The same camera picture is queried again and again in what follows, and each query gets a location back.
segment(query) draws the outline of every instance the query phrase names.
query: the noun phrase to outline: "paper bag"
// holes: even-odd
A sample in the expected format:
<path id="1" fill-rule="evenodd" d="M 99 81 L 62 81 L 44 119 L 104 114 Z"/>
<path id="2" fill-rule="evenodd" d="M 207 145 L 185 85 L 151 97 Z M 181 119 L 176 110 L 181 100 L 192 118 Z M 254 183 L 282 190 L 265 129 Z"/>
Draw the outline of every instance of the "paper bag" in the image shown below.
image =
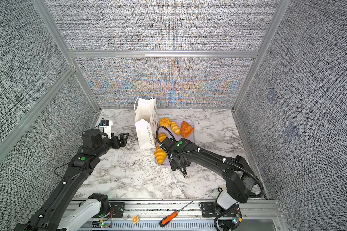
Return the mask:
<path id="1" fill-rule="evenodd" d="M 137 98 L 138 107 L 135 110 L 135 127 L 141 148 L 155 148 L 155 132 L 158 127 L 156 99 Z"/>

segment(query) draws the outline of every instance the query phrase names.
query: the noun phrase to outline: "orange sticker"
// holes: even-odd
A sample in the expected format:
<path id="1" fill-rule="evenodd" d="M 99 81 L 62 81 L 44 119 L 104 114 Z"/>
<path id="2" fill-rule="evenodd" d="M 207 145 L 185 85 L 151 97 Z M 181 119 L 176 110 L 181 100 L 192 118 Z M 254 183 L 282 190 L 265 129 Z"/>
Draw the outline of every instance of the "orange sticker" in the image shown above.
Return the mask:
<path id="1" fill-rule="evenodd" d="M 133 224 L 136 224 L 137 222 L 139 222 L 139 217 L 138 217 L 138 215 L 136 215 L 136 216 L 134 216 L 134 217 L 132 218 L 132 223 L 133 223 Z"/>

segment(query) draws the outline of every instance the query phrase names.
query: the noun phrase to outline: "white marble countertop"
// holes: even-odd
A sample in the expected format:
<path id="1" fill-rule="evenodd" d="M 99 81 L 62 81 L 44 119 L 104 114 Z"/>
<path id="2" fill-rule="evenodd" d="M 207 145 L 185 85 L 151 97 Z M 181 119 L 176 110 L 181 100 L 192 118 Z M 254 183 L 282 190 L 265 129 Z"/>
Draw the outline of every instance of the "white marble countertop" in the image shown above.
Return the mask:
<path id="1" fill-rule="evenodd" d="M 247 154 L 243 148 L 230 109 L 158 109 L 159 118 L 187 119 L 194 122 L 195 143 L 223 156 Z M 195 164 L 187 167 L 190 178 L 179 170 L 154 162 L 155 149 L 140 149 L 136 137 L 133 109 L 103 109 L 101 118 L 113 121 L 115 135 L 129 132 L 126 147 L 111 149 L 77 191 L 76 198 L 102 193 L 112 198 L 212 199 L 225 180 Z"/>

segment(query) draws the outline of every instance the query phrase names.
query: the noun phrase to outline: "tray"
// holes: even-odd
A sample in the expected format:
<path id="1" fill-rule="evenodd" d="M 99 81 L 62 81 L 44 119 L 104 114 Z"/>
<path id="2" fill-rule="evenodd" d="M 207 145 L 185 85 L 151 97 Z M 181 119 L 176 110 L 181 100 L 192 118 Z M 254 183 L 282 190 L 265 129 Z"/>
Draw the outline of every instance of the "tray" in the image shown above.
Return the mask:
<path id="1" fill-rule="evenodd" d="M 194 140 L 195 127 L 194 127 L 193 121 L 190 121 L 190 120 L 183 120 L 183 119 L 174 119 L 174 120 L 171 120 L 171 121 L 176 122 L 180 129 L 181 129 L 181 123 L 182 123 L 182 122 L 185 121 L 186 123 L 189 123 L 189 125 L 190 125 L 191 127 L 194 128 L 194 132 L 193 132 L 187 139 L 190 140 L 191 142 L 195 143 L 195 140 Z M 181 134 L 180 134 L 180 135 L 176 135 L 174 132 L 172 132 L 171 127 L 169 127 L 168 130 L 170 130 L 170 132 L 173 134 L 173 136 L 175 137 L 175 139 L 176 139 L 177 141 L 180 140 L 180 139 L 182 138 L 182 135 L 181 135 Z M 165 134 L 167 135 L 168 138 L 171 138 L 171 135 L 170 135 L 165 129 L 163 129 L 163 128 L 161 128 L 161 129 L 159 130 L 159 133 L 158 133 L 158 134 L 161 134 L 161 133 L 165 133 Z M 155 162 L 156 164 L 158 164 L 157 159 L 155 158 L 154 155 L 153 155 L 153 157 L 154 157 L 154 162 Z M 165 160 L 163 161 L 162 164 L 158 164 L 158 165 L 170 165 L 170 161 L 168 160 L 168 157 L 165 158 Z"/>

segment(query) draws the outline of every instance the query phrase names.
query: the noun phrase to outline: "toy bread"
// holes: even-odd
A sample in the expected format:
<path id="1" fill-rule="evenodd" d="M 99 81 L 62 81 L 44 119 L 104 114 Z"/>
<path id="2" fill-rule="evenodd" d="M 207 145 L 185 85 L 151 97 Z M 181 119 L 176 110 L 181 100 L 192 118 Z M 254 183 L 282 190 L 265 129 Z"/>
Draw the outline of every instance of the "toy bread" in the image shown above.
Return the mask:
<path id="1" fill-rule="evenodd" d="M 169 128 L 171 126 L 171 121 L 169 118 L 161 118 L 159 125 Z"/>
<path id="2" fill-rule="evenodd" d="M 171 122 L 171 130 L 172 130 L 176 135 L 180 135 L 180 133 L 181 133 L 179 126 L 178 126 L 177 123 L 174 122 L 174 121 Z"/>
<path id="3" fill-rule="evenodd" d="M 162 150 L 161 147 L 158 146 L 154 152 L 154 156 L 157 159 L 158 164 L 162 164 L 163 161 L 165 160 L 167 154 L 165 151 Z"/>
<path id="4" fill-rule="evenodd" d="M 194 132 L 194 128 L 189 125 L 187 122 L 181 123 L 181 135 L 185 139 L 188 138 Z"/>
<path id="5" fill-rule="evenodd" d="M 165 133 L 160 133 L 158 135 L 158 140 L 162 143 L 167 138 L 167 135 Z"/>

